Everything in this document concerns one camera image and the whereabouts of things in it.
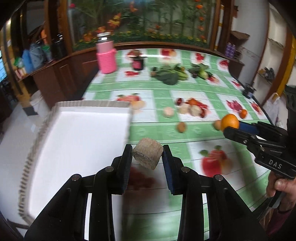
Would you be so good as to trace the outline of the person's right hand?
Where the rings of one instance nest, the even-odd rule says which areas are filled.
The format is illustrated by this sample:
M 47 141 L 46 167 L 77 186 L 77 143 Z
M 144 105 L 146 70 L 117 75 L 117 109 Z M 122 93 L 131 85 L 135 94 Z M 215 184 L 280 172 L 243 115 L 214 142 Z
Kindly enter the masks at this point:
M 296 183 L 295 179 L 287 180 L 276 176 L 274 172 L 270 172 L 268 176 L 268 184 L 266 188 L 266 194 L 268 197 L 274 197 L 276 191 L 285 193 L 285 197 L 282 198 L 279 211 L 289 211 L 295 206 L 296 199 Z

